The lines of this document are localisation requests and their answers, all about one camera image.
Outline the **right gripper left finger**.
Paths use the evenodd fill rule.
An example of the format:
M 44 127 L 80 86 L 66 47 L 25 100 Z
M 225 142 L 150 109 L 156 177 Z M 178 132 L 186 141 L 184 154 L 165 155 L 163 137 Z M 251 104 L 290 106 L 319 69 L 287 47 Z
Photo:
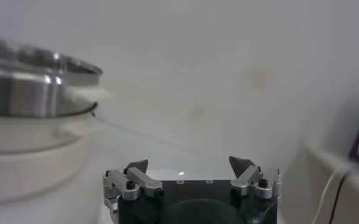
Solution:
M 163 196 L 163 182 L 146 174 L 148 160 L 129 163 L 123 170 L 107 170 L 102 177 L 104 198 L 114 200 L 121 197 L 125 201 L 134 201 L 141 194 L 151 198 Z

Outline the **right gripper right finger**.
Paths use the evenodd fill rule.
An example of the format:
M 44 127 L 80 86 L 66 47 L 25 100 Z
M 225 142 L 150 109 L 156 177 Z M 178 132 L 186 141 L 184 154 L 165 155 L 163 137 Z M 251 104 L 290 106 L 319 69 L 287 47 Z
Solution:
M 260 199 L 272 198 L 273 189 L 264 178 L 260 166 L 256 166 L 250 159 L 235 156 L 229 156 L 229 163 L 236 177 L 230 181 L 230 185 L 238 191 L 240 197 L 253 193 Z

